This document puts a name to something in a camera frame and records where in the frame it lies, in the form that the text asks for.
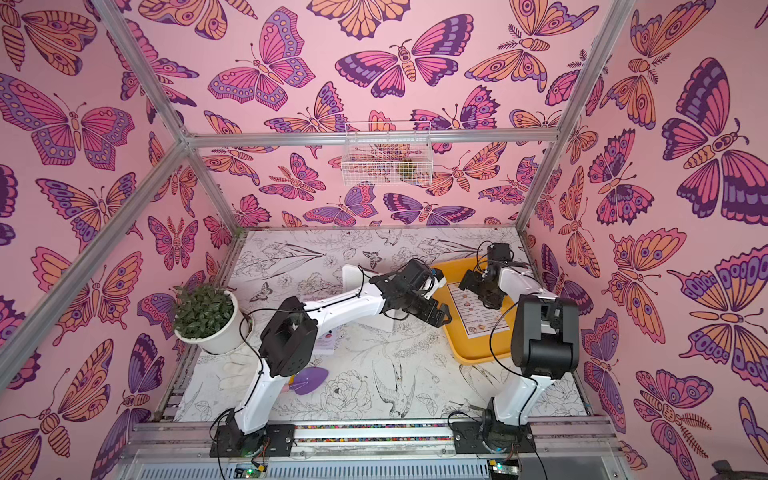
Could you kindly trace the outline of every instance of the white flower pot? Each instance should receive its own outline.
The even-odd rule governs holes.
[[[243,344],[243,338],[248,338],[250,325],[248,322],[243,321],[243,313],[240,312],[240,305],[237,303],[237,298],[229,290],[224,290],[224,293],[229,296],[235,307],[230,321],[227,322],[223,329],[204,339],[188,339],[183,337],[178,330],[174,330],[176,336],[180,338],[182,342],[199,345],[200,348],[206,352],[217,355],[231,352]]]

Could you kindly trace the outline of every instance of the potted plant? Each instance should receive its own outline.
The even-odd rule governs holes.
[[[227,353],[243,344],[248,322],[229,291],[204,284],[192,290],[178,287],[174,332],[183,342],[208,353]]]

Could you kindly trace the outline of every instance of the green leaves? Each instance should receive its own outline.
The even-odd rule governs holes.
[[[177,288],[174,328],[188,339],[211,336],[230,321],[234,305],[224,290],[200,285],[195,290]]]

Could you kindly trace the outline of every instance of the paper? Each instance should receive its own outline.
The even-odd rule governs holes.
[[[459,289],[458,283],[449,283],[448,291],[453,297],[453,303],[456,304],[458,316],[464,325],[467,337],[474,339],[479,336],[490,335],[491,329],[503,311],[485,308],[477,295],[468,290]],[[509,325],[502,320],[494,333],[505,332],[506,330],[509,330]]]
[[[336,331],[328,331],[315,340],[315,348],[312,349],[313,355],[333,355],[336,348]]]

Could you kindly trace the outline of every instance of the white wire basket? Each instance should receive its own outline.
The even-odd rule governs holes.
[[[353,186],[368,181],[374,185],[432,184],[431,125],[423,130],[395,130],[396,124],[412,128],[412,121],[389,121],[388,130],[371,121],[347,122],[341,157],[344,184]]]

